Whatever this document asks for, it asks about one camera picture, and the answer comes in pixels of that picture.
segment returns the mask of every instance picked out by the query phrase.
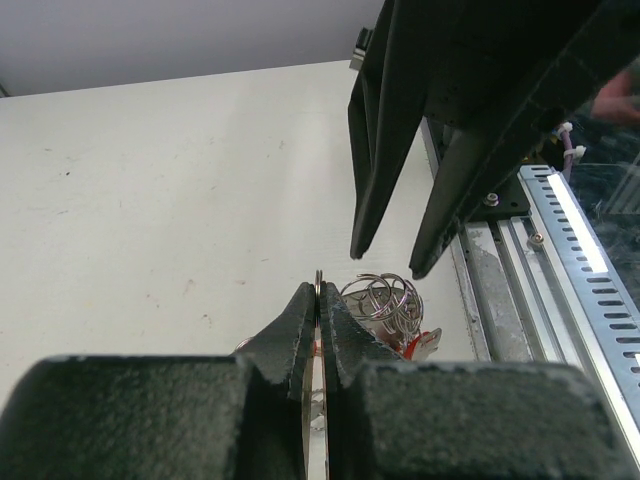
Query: bolt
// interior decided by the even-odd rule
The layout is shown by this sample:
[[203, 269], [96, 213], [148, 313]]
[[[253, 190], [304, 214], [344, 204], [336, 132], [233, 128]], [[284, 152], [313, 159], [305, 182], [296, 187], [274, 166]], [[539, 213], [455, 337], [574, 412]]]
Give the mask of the bolt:
[[496, 207], [498, 206], [498, 203], [500, 203], [500, 198], [498, 197], [497, 193], [488, 193], [486, 197], [484, 197], [483, 200], [484, 204], [487, 207]]
[[534, 233], [529, 237], [529, 241], [533, 245], [542, 245], [542, 242], [544, 242], [544, 237], [542, 236], [541, 233]]

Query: pile of key rings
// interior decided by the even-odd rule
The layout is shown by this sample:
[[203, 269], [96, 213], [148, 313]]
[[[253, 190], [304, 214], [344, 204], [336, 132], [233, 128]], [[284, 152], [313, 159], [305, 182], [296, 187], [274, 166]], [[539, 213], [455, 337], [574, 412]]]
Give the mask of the pile of key rings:
[[420, 331], [424, 304], [409, 280], [393, 273], [363, 273], [340, 295], [356, 320], [405, 358], [424, 360], [438, 349], [442, 330]]

